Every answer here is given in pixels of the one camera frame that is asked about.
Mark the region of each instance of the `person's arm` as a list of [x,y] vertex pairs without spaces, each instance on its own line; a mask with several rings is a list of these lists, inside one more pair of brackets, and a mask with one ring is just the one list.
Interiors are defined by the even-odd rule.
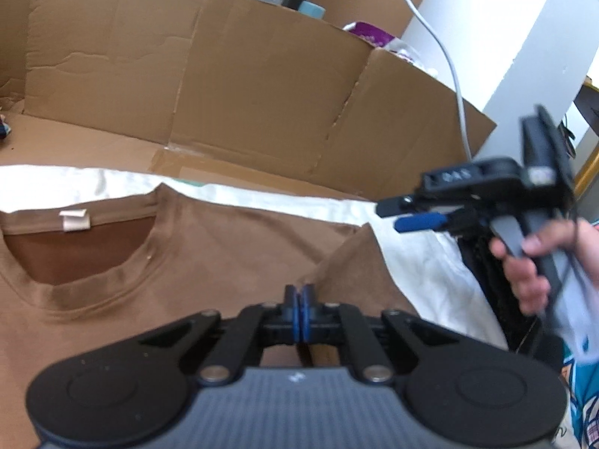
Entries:
[[[599,231],[585,220],[578,221],[578,232],[574,222],[555,220],[547,223],[535,235],[529,235],[522,243],[524,253],[538,257],[557,248],[573,250],[589,279],[599,289]],[[507,253],[503,242],[494,238],[489,249],[503,261],[505,277],[511,284],[514,295],[520,301],[524,314],[535,314],[547,305],[549,282],[537,275],[537,268],[530,258],[514,258]]]

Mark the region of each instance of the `finger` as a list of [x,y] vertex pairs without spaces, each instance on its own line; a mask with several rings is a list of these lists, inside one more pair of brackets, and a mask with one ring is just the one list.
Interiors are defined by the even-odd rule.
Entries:
[[556,248],[571,248],[574,244],[576,228],[567,220],[553,220],[536,234],[527,236],[522,249],[527,255],[546,255]]
[[499,238],[493,238],[490,241],[489,250],[497,260],[503,260],[507,256],[507,248]]
[[520,301],[524,301],[547,297],[550,287],[549,281],[545,277],[535,277],[513,284],[511,289]]
[[538,297],[533,300],[522,300],[520,311],[525,315],[538,314],[547,306],[547,297]]
[[530,258],[514,258],[508,256],[503,261],[505,278],[511,284],[531,280],[537,276],[537,267]]

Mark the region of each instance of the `purple package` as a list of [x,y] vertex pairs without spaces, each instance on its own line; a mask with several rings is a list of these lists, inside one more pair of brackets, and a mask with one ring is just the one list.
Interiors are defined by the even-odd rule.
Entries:
[[384,47],[395,38],[394,35],[366,22],[356,22],[349,33],[363,38],[376,47]]

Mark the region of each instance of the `crew neckline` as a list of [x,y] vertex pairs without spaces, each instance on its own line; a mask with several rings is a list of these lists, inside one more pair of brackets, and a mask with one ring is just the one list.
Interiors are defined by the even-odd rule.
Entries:
[[[181,204],[179,193],[161,184],[141,196],[53,210],[0,213],[0,277],[27,304],[46,311],[73,311],[108,303],[138,287],[161,264],[176,235]],[[4,236],[62,231],[59,212],[79,209],[88,210],[92,228],[151,216],[156,219],[144,242],[120,265],[59,285],[35,281],[8,249]]]

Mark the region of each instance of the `fingernail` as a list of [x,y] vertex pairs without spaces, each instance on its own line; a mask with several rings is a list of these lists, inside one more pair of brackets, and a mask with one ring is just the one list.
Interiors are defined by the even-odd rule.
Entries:
[[522,241],[522,248],[524,250],[536,250],[541,246],[541,240],[537,235],[530,235],[524,238]]

